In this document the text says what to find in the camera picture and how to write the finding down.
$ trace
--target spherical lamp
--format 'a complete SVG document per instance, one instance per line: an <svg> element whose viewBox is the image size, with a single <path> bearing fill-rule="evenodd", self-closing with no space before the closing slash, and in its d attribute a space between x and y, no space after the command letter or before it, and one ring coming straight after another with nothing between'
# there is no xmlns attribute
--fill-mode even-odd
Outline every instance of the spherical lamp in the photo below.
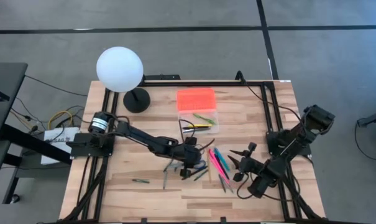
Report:
<svg viewBox="0 0 376 224"><path fill-rule="evenodd" d="M126 92L124 106L132 113L146 110L150 104L148 92L136 88L144 76L144 66L138 55L125 47L111 47L96 62L99 80L111 91Z"/></svg>

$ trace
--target pink marker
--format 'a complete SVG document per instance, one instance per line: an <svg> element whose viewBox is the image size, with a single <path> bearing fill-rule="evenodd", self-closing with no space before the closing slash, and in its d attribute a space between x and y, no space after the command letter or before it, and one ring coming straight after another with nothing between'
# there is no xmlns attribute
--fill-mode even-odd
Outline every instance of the pink marker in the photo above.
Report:
<svg viewBox="0 0 376 224"><path fill-rule="evenodd" d="M219 174L223 177L225 183L229 185L229 180L226 178L224 172L222 171L221 167L219 166L217 160L215 159L214 153L208 149L209 155L210 155L210 161L213 163L213 165L217 168Z"/></svg>

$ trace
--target wooden table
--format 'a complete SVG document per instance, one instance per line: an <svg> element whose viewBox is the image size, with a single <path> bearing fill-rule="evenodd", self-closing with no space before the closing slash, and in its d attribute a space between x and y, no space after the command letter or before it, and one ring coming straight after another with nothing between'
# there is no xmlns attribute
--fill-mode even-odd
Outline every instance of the wooden table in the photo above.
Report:
<svg viewBox="0 0 376 224"><path fill-rule="evenodd" d="M125 109L122 103L124 94L120 94L117 115L128 116L133 126L153 136L180 139L176 92L184 88L186 87L146 87L152 101L150 107L139 114L132 114ZM216 92L218 104L220 132L212 135L196 135L198 144L206 144L215 138L213 146L216 146L226 157L226 155L236 156L229 152L230 149L242 151L247 149L250 142L255 142L258 146L252 157L264 162L269 155L265 142L267 125L262 101L244 86L213 87L213 89ZM259 87L252 87L252 89L260 95ZM275 89L278 104L287 106L298 113L292 84L275 81ZM84 120L91 121L93 114L101 111L104 92L105 87L100 82L91 83ZM109 99L108 111L110 111L112 96ZM298 121L291 112L280 109L280 113L284 128L292 128L297 124ZM88 124L82 124L83 132L87 132L87 128ZM76 205L85 161L84 157L73 161L60 218L68 215ZM168 162L168 159L155 157L144 146L117 137L114 154L109 159L100 221L139 222L143 217L148 218L150 222L219 222L220 217L226 217L229 222L283 220L279 201L265 197L261 199L252 197L248 200L237 198L236 189L241 182L231 181L234 194L230 191L225 194L214 167L210 171L212 180L209 180L209 175L206 174L195 182L193 179L182 181L179 172L171 171L168 173L167 187L163 190L162 171ZM300 183L303 198L318 215L324 216L312 165L300 156L296 157L291 164ZM87 170L83 193L88 173ZM149 179L150 184L133 182L131 181L133 178ZM251 181L248 181L243 186L241 195L249 194L247 186L250 183ZM279 198L277 187L268 188L266 193ZM88 217L93 216L95 200L96 193L92 196ZM289 211L294 217L291 202Z"/></svg>

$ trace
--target gray floor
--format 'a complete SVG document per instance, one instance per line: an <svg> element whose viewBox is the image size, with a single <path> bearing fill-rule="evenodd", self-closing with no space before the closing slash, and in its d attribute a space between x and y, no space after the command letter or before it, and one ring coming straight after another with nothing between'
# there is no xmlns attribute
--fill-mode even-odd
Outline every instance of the gray floor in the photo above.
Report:
<svg viewBox="0 0 376 224"><path fill-rule="evenodd" d="M376 0L264 0L269 26L374 25ZM165 26L259 26L254 0L0 0L0 29L79 29ZM300 110L318 104L336 115L329 134L312 145L323 205L332 220L376 223L376 161L355 147L354 124L376 112L376 30L271 31L280 79L292 80ZM115 45L135 50L145 74L230 79L242 70L269 79L261 31L134 34L0 35L0 62L27 62L27 74L86 93L100 53ZM26 80L19 93L41 119L85 98ZM14 108L23 111L16 102ZM12 116L7 121L24 129ZM362 148L376 157L376 126L359 129ZM16 154L18 148L12 149ZM12 170L0 175L0 223L58 218L67 170L18 185L24 200L1 205Z"/></svg>

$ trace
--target black lamp base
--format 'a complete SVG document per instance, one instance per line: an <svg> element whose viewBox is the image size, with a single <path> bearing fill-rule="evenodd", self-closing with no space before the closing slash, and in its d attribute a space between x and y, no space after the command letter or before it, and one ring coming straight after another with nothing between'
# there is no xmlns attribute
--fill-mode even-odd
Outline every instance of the black lamp base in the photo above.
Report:
<svg viewBox="0 0 376 224"><path fill-rule="evenodd" d="M124 95L123 103L131 113L141 113L149 107L150 96L146 90L135 88Z"/></svg>

